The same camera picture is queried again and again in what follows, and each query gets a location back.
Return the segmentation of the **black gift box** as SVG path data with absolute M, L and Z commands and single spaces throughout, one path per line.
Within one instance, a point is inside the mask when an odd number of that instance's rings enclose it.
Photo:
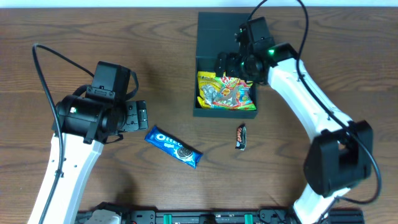
M 248 15 L 248 13 L 232 12 L 198 13 L 196 72 L 213 72 L 219 53 L 238 51 L 239 45 L 234 40 L 234 34 L 239 30 L 239 26 L 246 21 Z M 197 100 L 198 96 L 200 96 L 200 90 L 198 83 L 195 83 L 195 96 L 193 97 L 194 117 L 253 119 L 258 114 L 257 110 L 204 109 Z

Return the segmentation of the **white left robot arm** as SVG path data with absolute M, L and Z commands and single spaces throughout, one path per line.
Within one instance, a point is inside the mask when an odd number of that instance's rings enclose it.
M 147 129 L 144 100 L 110 106 L 79 87 L 57 104 L 50 158 L 29 223 L 74 223 L 91 171 L 109 136 Z

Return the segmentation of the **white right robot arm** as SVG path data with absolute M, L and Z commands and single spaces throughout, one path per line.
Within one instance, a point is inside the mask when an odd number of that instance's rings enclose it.
M 331 206 L 369 178 L 373 130 L 339 110 L 307 73 L 299 54 L 283 43 L 218 54 L 217 76 L 268 84 L 285 100 L 308 134 L 303 165 L 307 185 L 292 207 L 297 223 L 323 221 Z

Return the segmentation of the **blue Oreo cookie pack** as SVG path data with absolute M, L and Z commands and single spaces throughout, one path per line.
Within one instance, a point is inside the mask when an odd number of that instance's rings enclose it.
M 145 136 L 145 141 L 159 148 L 166 154 L 196 169 L 202 153 L 185 144 L 175 136 L 154 126 Z

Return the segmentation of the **Haribo gummy worms bag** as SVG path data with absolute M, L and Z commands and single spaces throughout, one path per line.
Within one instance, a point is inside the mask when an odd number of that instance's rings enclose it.
M 249 96 L 252 82 L 233 77 L 220 77 L 221 87 L 217 102 L 220 107 L 214 109 L 222 110 L 247 110 L 254 111 L 256 106 Z

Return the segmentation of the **yellow snack bag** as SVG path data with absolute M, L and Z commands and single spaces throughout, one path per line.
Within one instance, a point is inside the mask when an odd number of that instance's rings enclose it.
M 220 104 L 217 102 L 220 93 L 221 78 L 216 76 L 215 72 L 199 71 L 197 74 L 199 96 L 197 100 L 204 109 L 217 108 Z

